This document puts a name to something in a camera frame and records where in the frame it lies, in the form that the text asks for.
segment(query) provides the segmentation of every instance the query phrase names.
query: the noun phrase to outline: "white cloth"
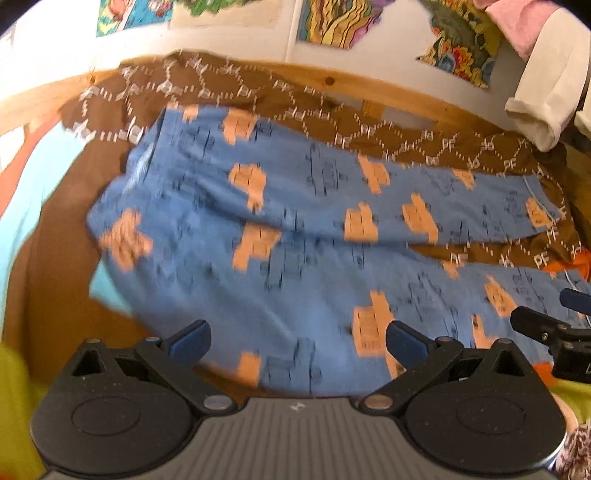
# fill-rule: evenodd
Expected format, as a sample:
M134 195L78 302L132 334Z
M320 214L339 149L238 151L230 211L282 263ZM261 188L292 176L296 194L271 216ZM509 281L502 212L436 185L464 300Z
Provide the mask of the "white cloth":
M542 152L558 143L577 109L587 79L590 41L585 25L568 10L557 10L540 32L515 96L507 100L505 111L517 130Z

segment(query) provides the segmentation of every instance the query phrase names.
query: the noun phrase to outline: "colorful artwork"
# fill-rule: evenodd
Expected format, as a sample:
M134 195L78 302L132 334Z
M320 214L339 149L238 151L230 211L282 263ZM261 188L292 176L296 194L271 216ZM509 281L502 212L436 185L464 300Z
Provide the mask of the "colorful artwork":
M472 0L419 0L432 14L437 38L417 58L480 88L488 88L501 32Z
M173 0L100 0L96 36L167 22L172 8Z
M170 28L201 25L273 27L279 20L282 0L178 0Z
M191 15L198 17L204 12L216 15L224 8L243 7L257 1L260 0L180 0L179 3L185 4Z
M304 0L298 39L348 50L394 0Z

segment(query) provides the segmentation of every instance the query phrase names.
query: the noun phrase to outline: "white logo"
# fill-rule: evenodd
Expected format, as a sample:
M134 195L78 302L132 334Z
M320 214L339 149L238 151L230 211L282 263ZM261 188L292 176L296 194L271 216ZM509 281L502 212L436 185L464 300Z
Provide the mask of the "white logo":
M299 412L301 412L302 410L304 410L304 408L305 408L305 407L306 407L306 406L305 406L305 405L304 405L304 404L303 404L301 401L298 401L298 402L292 403L292 404L290 405L290 408L291 408L293 411L297 412L297 413L299 413Z

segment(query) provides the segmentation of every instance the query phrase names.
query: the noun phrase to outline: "wooden board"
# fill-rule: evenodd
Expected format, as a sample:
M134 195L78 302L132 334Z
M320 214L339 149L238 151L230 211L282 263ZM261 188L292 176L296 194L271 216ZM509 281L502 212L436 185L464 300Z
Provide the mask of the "wooden board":
M141 57L124 63L142 63L153 58ZM264 61L253 63L267 67L291 82L307 85L321 92L362 99L367 112L375 116L380 116L384 106L389 106L435 121L437 129L469 129L485 135L502 131L500 127L451 103L381 80L319 67ZM0 135L57 110L90 85L99 83L116 72L117 70L101 70L78 75L8 97L0 102Z

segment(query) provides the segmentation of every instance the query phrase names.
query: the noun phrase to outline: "floral fabric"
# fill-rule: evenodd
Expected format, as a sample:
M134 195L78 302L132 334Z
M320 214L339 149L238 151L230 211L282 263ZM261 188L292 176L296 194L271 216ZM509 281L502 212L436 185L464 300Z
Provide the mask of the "floral fabric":
M420 0L431 14L437 38L417 60L480 88L488 88L501 32L470 0Z

